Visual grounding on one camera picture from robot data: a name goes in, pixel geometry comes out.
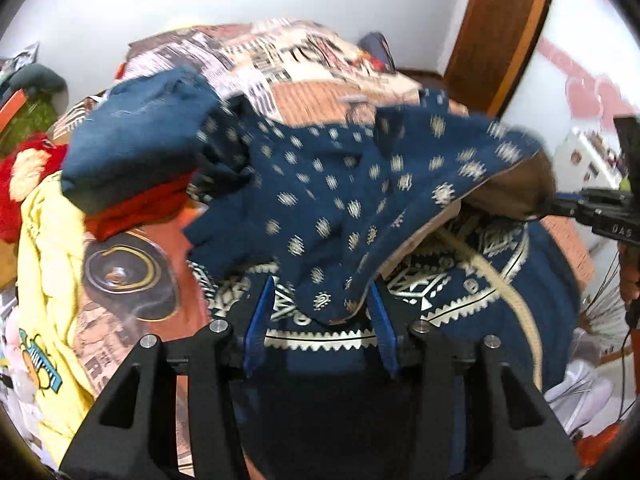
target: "beige strap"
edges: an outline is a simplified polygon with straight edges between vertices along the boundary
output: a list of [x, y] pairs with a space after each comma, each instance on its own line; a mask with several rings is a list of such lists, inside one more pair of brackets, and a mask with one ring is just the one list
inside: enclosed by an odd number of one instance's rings
[[495, 288], [495, 290], [497, 290], [502, 296], [504, 301], [506, 301], [511, 307], [511, 310], [516, 315], [516, 318], [520, 323], [524, 336], [527, 338], [529, 348], [531, 349], [531, 356], [533, 358], [533, 382], [536, 387], [541, 390], [543, 353], [542, 340], [540, 339], [540, 332], [538, 332], [538, 327], [536, 326], [536, 320], [534, 319], [527, 303], [522, 299], [522, 296], [518, 294], [518, 291], [507, 283], [507, 281], [505, 281], [505, 279], [487, 260], [462, 240], [456, 238], [446, 229], [438, 229], [435, 232], [435, 235], [455, 249], [460, 257], [468, 260], [470, 264], [478, 269], [479, 274], [486, 278], [492, 287]]

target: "pile of clothes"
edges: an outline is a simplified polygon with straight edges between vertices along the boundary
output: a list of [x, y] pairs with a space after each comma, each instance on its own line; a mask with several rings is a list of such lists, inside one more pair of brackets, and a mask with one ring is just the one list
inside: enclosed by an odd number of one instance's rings
[[[358, 468], [350, 478], [401, 456], [412, 403], [407, 384], [381, 380], [366, 310], [379, 276], [408, 319], [498, 335], [540, 389], [563, 380], [579, 294], [533, 221], [555, 191], [535, 137], [312, 22], [160, 34], [132, 44], [119, 75], [52, 127], [68, 146], [37, 137], [1, 168], [5, 232], [21, 229], [21, 344], [50, 363], [31, 361], [55, 460], [144, 331], [193, 333], [257, 273], [274, 276], [276, 301], [235, 409], [247, 455], [275, 477], [308, 477], [304, 453], [277, 458], [301, 435], [319, 452], [367, 448], [366, 464], [332, 465]], [[104, 359], [107, 343], [87, 337], [100, 320], [118, 348]], [[341, 423], [343, 436], [319, 437]]]

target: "hand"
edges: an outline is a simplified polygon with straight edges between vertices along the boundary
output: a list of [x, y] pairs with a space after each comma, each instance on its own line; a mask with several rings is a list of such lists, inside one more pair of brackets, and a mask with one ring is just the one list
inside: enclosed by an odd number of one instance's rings
[[625, 303], [640, 298], [640, 260], [638, 250], [630, 250], [626, 245], [619, 244], [620, 250], [620, 296]]

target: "orange cloth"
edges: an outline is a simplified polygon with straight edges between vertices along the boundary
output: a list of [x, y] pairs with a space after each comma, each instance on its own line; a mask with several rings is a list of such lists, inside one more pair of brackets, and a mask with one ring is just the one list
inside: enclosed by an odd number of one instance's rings
[[139, 226], [156, 222], [176, 214], [187, 202], [187, 185], [191, 174], [155, 186], [129, 200], [110, 207], [100, 214], [87, 216], [84, 224], [95, 238], [103, 242], [107, 238]]

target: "red fabric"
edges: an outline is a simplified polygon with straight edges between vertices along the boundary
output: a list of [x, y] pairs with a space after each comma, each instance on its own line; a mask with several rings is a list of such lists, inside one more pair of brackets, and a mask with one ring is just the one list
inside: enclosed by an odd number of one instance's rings
[[45, 134], [33, 134], [20, 143], [14, 152], [6, 157], [0, 164], [0, 239], [7, 243], [14, 244], [20, 238], [20, 228], [22, 227], [22, 217], [20, 216], [20, 205], [22, 202], [15, 202], [9, 196], [9, 186], [12, 179], [12, 169], [18, 153], [34, 148], [42, 152], [49, 153], [49, 160], [46, 161], [42, 172], [38, 178], [38, 183], [55, 173], [62, 166], [62, 160], [66, 155], [66, 145], [55, 146]]
[[188, 200], [186, 189], [190, 179], [191, 174], [185, 174], [153, 187], [98, 215], [87, 216], [84, 225], [96, 240], [103, 242], [127, 229], [174, 215]]

